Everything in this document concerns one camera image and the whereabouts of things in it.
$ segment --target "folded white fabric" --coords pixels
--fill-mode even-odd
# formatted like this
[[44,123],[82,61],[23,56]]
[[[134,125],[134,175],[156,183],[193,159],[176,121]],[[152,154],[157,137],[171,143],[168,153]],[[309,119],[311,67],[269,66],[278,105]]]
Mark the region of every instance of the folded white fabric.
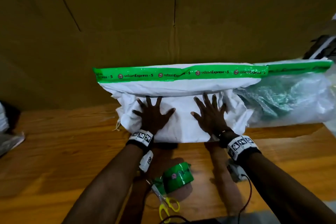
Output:
[[267,67],[251,64],[207,63],[179,64],[155,67],[94,69],[97,81],[121,107],[117,108],[120,123],[129,132],[141,127],[141,118],[132,110],[141,111],[137,98],[144,103],[145,96],[156,103],[163,96],[161,113],[176,108],[168,124],[154,137],[157,142],[206,142],[210,136],[198,125],[190,112],[198,112],[194,97],[203,99],[203,92],[209,99],[216,94],[218,106],[227,104],[225,120],[237,133],[243,134],[253,110],[248,110],[232,89],[247,87],[260,81],[267,73]]

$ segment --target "wooden table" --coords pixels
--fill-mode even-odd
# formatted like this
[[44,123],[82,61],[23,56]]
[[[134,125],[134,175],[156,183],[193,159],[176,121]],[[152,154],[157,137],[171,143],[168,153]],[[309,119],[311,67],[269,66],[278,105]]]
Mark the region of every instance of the wooden table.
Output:
[[[0,159],[1,223],[60,223],[129,134],[116,131],[115,104],[71,111],[25,112],[17,131],[26,141]],[[323,124],[248,129],[263,154],[322,200],[336,200],[336,139]],[[180,144],[171,158],[192,164],[195,180],[180,214],[188,220],[226,215],[204,144]],[[246,200],[248,182],[238,184]],[[149,195],[143,223],[158,223],[158,201]],[[248,211],[268,209],[255,188]]]

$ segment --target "hand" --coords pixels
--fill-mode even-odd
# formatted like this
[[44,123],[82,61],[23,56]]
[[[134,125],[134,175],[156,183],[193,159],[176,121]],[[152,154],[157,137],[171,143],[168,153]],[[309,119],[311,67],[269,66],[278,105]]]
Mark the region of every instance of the hand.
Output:
[[175,108],[171,108],[166,114],[160,113],[160,103],[162,97],[158,97],[156,104],[153,106],[149,96],[146,96],[147,106],[142,103],[140,99],[137,99],[142,112],[132,110],[132,112],[142,118],[141,129],[151,132],[155,135],[160,129],[162,129],[168,122],[170,116],[175,112]]
[[197,98],[194,97],[196,104],[201,111],[201,115],[191,112],[191,115],[198,121],[199,126],[203,131],[207,132],[210,136],[214,131],[231,130],[224,120],[224,112],[226,111],[226,104],[223,103],[220,109],[217,106],[217,98],[214,94],[212,96],[212,103],[208,99],[207,94],[203,94],[205,105]]

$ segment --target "scissors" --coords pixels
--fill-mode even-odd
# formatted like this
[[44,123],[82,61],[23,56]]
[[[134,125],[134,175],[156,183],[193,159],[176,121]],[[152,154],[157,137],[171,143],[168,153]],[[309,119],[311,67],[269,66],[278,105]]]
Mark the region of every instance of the scissors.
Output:
[[[172,198],[172,197],[164,197],[162,196],[162,194],[159,192],[158,188],[155,186],[155,184],[153,184],[153,182],[150,182],[149,180],[146,180],[149,185],[152,187],[153,192],[156,194],[156,196],[159,198],[160,200],[160,207],[159,207],[159,215],[161,220],[163,220],[164,218],[162,217],[162,210],[166,213],[167,216],[170,216],[169,212],[168,212],[168,208],[171,208],[175,213],[177,213],[178,211],[180,211],[180,204],[179,202]],[[172,203],[176,203],[177,204],[177,209],[173,207]]]

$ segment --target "cable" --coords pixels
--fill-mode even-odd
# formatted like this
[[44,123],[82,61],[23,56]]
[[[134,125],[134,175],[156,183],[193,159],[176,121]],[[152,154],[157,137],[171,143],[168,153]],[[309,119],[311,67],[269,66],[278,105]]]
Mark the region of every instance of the cable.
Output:
[[247,200],[246,204],[244,205],[244,207],[239,211],[239,214],[238,214],[238,224],[240,222],[240,214],[245,210],[246,206],[249,204],[250,200],[251,200],[251,197],[252,197],[252,184],[251,184],[251,181],[250,181],[250,178],[247,176],[247,175],[244,175],[244,174],[241,174],[242,176],[245,176],[249,183],[250,183],[250,196],[249,196],[249,199]]
[[190,222],[186,218],[184,218],[183,216],[180,216],[180,215],[171,215],[171,216],[168,216],[168,217],[164,218],[159,224],[164,223],[166,220],[168,220],[170,218],[180,218],[180,219],[184,220],[186,223]]

